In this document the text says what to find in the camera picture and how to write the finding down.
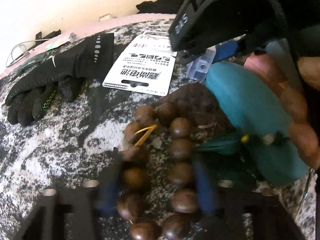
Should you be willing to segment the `black clothing pile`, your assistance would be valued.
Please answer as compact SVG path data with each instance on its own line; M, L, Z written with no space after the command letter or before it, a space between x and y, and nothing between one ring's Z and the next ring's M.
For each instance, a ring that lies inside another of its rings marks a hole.
M185 0L144 1L136 8L139 14L177 14Z

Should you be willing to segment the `grey white patterned blanket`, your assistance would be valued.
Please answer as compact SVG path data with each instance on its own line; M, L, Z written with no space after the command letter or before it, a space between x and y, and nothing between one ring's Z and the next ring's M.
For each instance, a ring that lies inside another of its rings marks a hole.
M84 36L114 33L114 61L127 45L145 30L168 31L173 16L142 15L138 20L120 18L120 23L98 23L84 28ZM14 239L35 201L48 187L74 189L87 179L94 179L114 161L114 147L123 146L123 129L132 121L133 111L142 104L153 104L159 97L150 94L104 88L98 81L86 81L79 97L63 102L60 95L52 101L46 115L30 126L7 122L5 98L21 77L30 71L13 70L1 79L1 239ZM151 207L145 215L154 216L160 225L173 215L171 200L175 187L168 181L169 133L151 136L147 148L151 151L147 164L151 172L151 192L147 201ZM274 193L295 218L307 177L287 187L275 187ZM305 239L315 239L314 191L316 176L311 175L308 193L295 218ZM99 239L132 239L130 222L119 215L99 218L102 232Z

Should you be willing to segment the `dark green small packet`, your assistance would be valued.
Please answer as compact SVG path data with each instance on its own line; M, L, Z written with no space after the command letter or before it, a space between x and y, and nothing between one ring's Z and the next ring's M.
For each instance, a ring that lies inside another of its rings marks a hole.
M41 62L43 60L44 56L45 56L45 53L40 53L40 54L37 54L37 55L33 56L32 58L30 58L27 61L25 61L25 63L23 63L19 67L18 71L19 72L24 72L24 71L28 70L34 64L37 64L37 63Z

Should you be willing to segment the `white battery blister card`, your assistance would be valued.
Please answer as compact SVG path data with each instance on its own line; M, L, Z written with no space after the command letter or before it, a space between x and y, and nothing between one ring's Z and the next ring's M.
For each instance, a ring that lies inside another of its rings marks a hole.
M119 55L102 86L166 96L176 55L167 32L145 30Z

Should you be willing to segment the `black glove on blanket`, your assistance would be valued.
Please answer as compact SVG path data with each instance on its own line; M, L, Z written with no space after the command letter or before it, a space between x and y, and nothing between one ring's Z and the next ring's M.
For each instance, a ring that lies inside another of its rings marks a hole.
M57 92L72 102L84 81L102 82L113 64L113 48L114 34L99 33L40 63L8 93L7 121L29 126L45 115Z

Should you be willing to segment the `green pink packet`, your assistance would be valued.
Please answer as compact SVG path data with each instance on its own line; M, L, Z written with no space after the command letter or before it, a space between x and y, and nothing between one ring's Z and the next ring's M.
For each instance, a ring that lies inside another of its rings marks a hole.
M76 34L70 33L69 35L61 37L58 40L48 44L46 46L46 51L58 48L58 47L63 46L64 44L67 44L67 43L73 43L75 41L76 41Z

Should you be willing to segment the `clear plastic small box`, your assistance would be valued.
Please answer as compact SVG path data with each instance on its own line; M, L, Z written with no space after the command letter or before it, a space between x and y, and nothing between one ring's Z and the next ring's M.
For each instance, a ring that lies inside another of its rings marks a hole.
M209 47L203 55L187 64L186 77L200 82L204 81L215 55L216 47Z

